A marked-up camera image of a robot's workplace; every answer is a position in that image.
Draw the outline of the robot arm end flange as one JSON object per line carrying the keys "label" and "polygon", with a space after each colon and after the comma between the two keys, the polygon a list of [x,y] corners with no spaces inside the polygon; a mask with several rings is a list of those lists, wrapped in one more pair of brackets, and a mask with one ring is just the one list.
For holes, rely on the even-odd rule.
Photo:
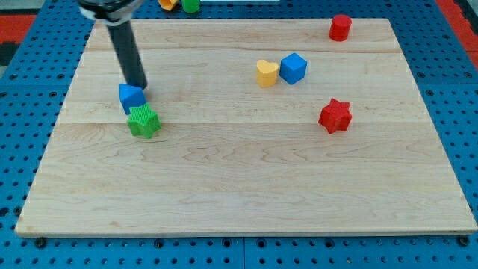
{"label": "robot arm end flange", "polygon": [[129,21],[144,0],[78,0],[77,3],[86,18],[117,26]]}

